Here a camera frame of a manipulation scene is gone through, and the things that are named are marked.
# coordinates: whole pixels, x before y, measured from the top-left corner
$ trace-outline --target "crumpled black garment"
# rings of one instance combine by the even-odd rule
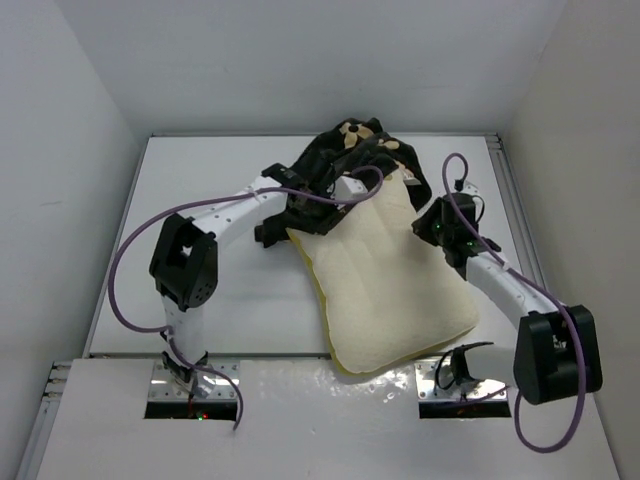
[[[415,150],[384,131],[380,121],[372,118],[362,122],[348,118],[333,129],[318,135],[298,160],[290,167],[304,179],[303,190],[315,195],[330,196],[333,183],[345,172],[356,167],[375,165],[388,175],[398,168],[415,177],[416,185],[407,185],[411,204],[416,211],[431,199],[431,188],[422,173]],[[375,172],[354,175],[367,189],[378,182]],[[287,228],[324,235],[335,227],[353,207],[337,210],[312,200],[290,196],[286,210],[266,219],[256,228],[256,241],[269,247],[287,240]]]

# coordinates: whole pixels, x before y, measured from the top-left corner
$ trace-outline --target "white wall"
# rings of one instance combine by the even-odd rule
[[[640,2],[571,0],[506,136],[543,269],[595,314],[597,396],[624,478],[640,478]]]
[[[137,132],[505,125],[564,0],[57,0]]]
[[[81,354],[139,147],[53,0],[0,7],[0,478]]]

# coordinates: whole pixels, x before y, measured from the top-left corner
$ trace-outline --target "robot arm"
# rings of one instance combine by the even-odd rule
[[[203,344],[203,306],[218,285],[219,251],[287,208],[288,193],[278,189],[299,189],[301,185],[295,172],[275,164],[234,195],[233,200],[192,217],[174,214],[165,220],[149,270],[162,298],[167,325],[172,327],[175,346],[191,364],[207,355]],[[339,202],[353,201],[366,194],[367,189],[360,180],[343,175],[336,180],[331,193],[323,193],[340,211],[343,205]],[[163,355],[171,370],[189,383],[190,369],[175,358],[171,349]]]
[[[295,172],[276,164],[240,192],[245,196],[243,200],[236,198],[220,203],[189,218],[175,214],[165,221],[150,273],[161,294],[173,341],[189,363],[206,359],[202,309],[218,284],[218,250],[266,218],[287,209],[288,193],[262,193],[265,188],[299,189],[301,184]],[[478,190],[468,182],[457,187],[454,201],[477,230],[474,199]],[[320,193],[331,196],[338,203],[336,210],[343,214],[345,211],[339,202],[349,202],[366,194],[367,189],[359,180],[341,176],[331,194]],[[515,279],[477,242],[456,216],[448,197],[436,199],[412,227],[418,237],[441,247],[449,265],[483,291],[518,329],[515,348],[494,345],[455,348],[451,358],[454,380],[458,383],[500,380],[517,386],[532,404],[576,395],[578,380],[573,345],[556,306]],[[497,244],[485,240],[492,250],[500,252]],[[567,311],[583,346],[587,391],[597,391],[602,385],[602,375],[593,317],[582,306],[569,307]],[[174,374],[189,383],[191,369],[168,350],[164,353],[165,362]]]
[[[454,201],[471,226],[478,230],[474,202],[477,188],[465,182],[456,185],[456,189]],[[500,247],[484,238],[503,264],[462,224],[448,197],[436,199],[412,227],[422,240],[441,247],[447,263],[487,295],[518,330],[515,348],[491,344],[455,348],[451,357],[454,380],[458,384],[499,380],[517,386],[534,405],[576,395],[578,367],[564,319],[548,298],[508,272],[509,263],[500,253]],[[581,305],[565,308],[583,348],[587,392],[597,391],[602,386],[602,373],[593,316]]]

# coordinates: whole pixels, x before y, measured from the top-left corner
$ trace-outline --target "metal mounting plate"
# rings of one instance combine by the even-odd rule
[[[207,364],[224,372],[233,383],[240,383],[240,362],[236,359],[209,360]],[[149,384],[147,402],[150,403],[187,403],[189,400],[187,388],[176,381],[171,372],[163,365],[162,360],[156,360],[153,365],[153,375]],[[236,393],[226,380],[215,375],[197,372],[193,403],[235,403]]]
[[[505,387],[505,384],[496,380],[483,380],[463,385],[452,385],[448,390],[442,390],[436,386],[435,371],[441,355],[424,358],[415,362],[416,386],[420,403],[447,403],[474,400],[485,397]],[[451,380],[450,360],[447,357],[442,362],[440,369],[440,381],[448,383]],[[495,397],[485,400],[491,402],[506,402],[507,393],[503,392]]]

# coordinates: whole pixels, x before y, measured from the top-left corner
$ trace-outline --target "white table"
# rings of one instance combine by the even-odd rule
[[[371,385],[327,360],[244,361],[247,410],[230,422],[145,420],[151,360],[76,360],[38,480],[495,480],[617,477],[591,398],[573,441],[539,455],[510,418],[420,420],[411,366]],[[574,400],[524,407],[535,443],[560,438]]]
[[[505,188],[504,172],[494,173],[484,137],[401,138],[415,147],[436,196],[443,192],[440,167],[445,156],[452,151],[467,156],[470,180],[487,202],[482,231],[503,247],[513,264],[515,238],[518,253],[528,260],[526,235],[518,227],[512,237],[507,222],[508,215],[512,225],[519,225],[521,213]],[[234,193],[262,167],[293,162],[309,141],[310,137],[152,138],[124,235],[174,204]],[[459,172],[459,166],[454,167],[452,178]],[[504,205],[501,191],[508,200]],[[158,231],[159,227],[153,229],[133,245],[118,277],[125,314],[145,326],[164,321],[147,273]],[[291,245],[265,251],[248,234],[220,260],[220,284],[207,312],[206,346],[211,352],[327,352],[313,289]],[[473,294],[481,322],[461,341],[514,345],[516,332],[507,319],[480,292]],[[295,317],[289,315],[293,311],[298,312]],[[98,307],[94,330],[87,354],[152,356],[164,348],[157,335],[121,327],[106,303]],[[76,360],[38,480],[618,478],[591,395],[568,447],[539,455],[518,442],[512,419],[420,420],[411,365],[382,375],[372,387],[336,379],[329,360],[244,360],[239,378],[247,410],[235,434],[228,422],[143,419],[152,369],[150,359]],[[528,438],[542,445],[557,441],[574,402],[525,405]],[[46,443],[49,431],[43,432],[38,438],[44,436]]]
[[[441,167],[451,152],[470,162],[469,180],[487,204],[481,229],[502,246],[515,265],[518,256],[489,157],[485,137],[400,135],[411,144],[435,196],[444,193]],[[142,222],[174,205],[237,192],[267,166],[293,163],[312,137],[151,138],[126,214],[122,241]],[[462,168],[454,163],[451,178]],[[160,224],[130,247],[117,277],[117,297],[125,316],[142,326],[165,322],[159,294],[148,273]],[[328,348],[320,310],[306,268],[295,248],[280,243],[267,250],[248,232],[221,252],[218,289],[205,312],[205,347],[213,354],[320,355]],[[459,342],[492,340],[513,346],[516,332],[480,291],[469,286],[481,315],[479,326]],[[122,327],[109,303],[98,307],[92,354],[160,353],[158,335]]]

